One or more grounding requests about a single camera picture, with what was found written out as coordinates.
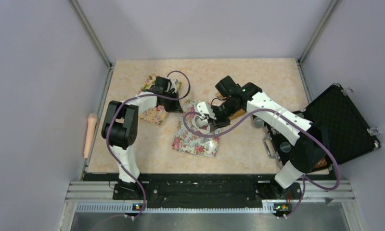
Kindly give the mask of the white dough piece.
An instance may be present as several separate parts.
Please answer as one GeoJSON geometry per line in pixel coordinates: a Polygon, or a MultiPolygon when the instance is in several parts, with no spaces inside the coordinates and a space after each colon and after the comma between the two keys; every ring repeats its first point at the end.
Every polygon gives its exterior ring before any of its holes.
{"type": "Polygon", "coordinates": [[[192,120],[193,127],[202,134],[209,134],[211,131],[209,122],[207,119],[202,119],[199,116],[195,116],[192,120]]]}

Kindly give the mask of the wooden double-ended rolling pin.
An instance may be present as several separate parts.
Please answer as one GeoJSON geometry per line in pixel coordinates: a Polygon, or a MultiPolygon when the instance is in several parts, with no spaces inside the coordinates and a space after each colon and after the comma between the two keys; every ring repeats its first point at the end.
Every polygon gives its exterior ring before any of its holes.
{"type": "MultiPolygon", "coordinates": [[[[223,97],[220,93],[217,93],[216,94],[216,97],[219,98],[220,101],[226,101],[227,100],[227,97],[223,97]]],[[[240,116],[243,116],[245,115],[246,112],[243,110],[243,109],[240,109],[239,111],[237,111],[236,113],[234,113],[233,115],[231,115],[229,117],[229,119],[232,121],[240,116]]]]}

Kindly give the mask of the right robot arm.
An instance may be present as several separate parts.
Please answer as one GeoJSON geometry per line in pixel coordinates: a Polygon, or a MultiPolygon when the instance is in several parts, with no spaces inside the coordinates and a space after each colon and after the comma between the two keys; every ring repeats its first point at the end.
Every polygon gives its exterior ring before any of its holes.
{"type": "Polygon", "coordinates": [[[274,197],[284,198],[298,178],[310,173],[323,158],[334,158],[329,150],[329,138],[324,125],[292,113],[254,83],[240,86],[226,76],[216,84],[216,89],[225,99],[220,106],[203,102],[196,107],[201,119],[211,128],[228,126],[230,117],[244,110],[247,115],[258,117],[271,126],[291,144],[289,160],[275,175],[275,182],[270,186],[274,197]]]}

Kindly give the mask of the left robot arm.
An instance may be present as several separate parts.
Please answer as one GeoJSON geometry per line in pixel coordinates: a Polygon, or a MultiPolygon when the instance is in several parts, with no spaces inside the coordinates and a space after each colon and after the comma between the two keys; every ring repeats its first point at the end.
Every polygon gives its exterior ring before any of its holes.
{"type": "Polygon", "coordinates": [[[147,88],[124,101],[110,101],[101,130],[111,156],[116,160],[118,184],[131,199],[142,195],[133,144],[138,135],[139,116],[151,109],[163,107],[166,112],[182,112],[180,82],[168,77],[154,77],[147,88]]]}

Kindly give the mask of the grey round knob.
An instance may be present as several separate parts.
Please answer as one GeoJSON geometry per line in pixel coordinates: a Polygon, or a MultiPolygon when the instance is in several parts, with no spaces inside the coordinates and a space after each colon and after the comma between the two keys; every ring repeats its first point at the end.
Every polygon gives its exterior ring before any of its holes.
{"type": "Polygon", "coordinates": [[[264,121],[259,117],[253,117],[253,126],[255,128],[262,128],[264,126],[264,121]]]}

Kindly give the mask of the open black poker chip case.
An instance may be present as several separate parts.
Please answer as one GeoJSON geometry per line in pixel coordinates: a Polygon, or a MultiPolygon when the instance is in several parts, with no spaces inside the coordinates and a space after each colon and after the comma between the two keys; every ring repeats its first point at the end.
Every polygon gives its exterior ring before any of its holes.
{"type": "MultiPolygon", "coordinates": [[[[308,133],[319,140],[343,164],[381,147],[379,139],[369,133],[369,125],[343,87],[334,83],[295,115],[312,122],[308,133]]],[[[333,162],[312,139],[300,133],[296,145],[274,127],[266,124],[267,137],[275,156],[285,165],[291,162],[305,173],[327,169],[333,162]]]]}

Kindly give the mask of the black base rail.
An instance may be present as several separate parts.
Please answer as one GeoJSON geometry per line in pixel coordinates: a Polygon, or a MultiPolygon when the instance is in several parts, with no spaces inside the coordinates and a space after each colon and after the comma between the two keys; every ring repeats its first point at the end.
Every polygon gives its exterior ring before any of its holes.
{"type": "Polygon", "coordinates": [[[142,174],[144,191],[119,183],[116,174],[86,174],[70,183],[65,200],[79,212],[289,213],[298,202],[354,202],[351,184],[316,176],[315,184],[297,180],[282,190],[271,175],[142,174]]]}

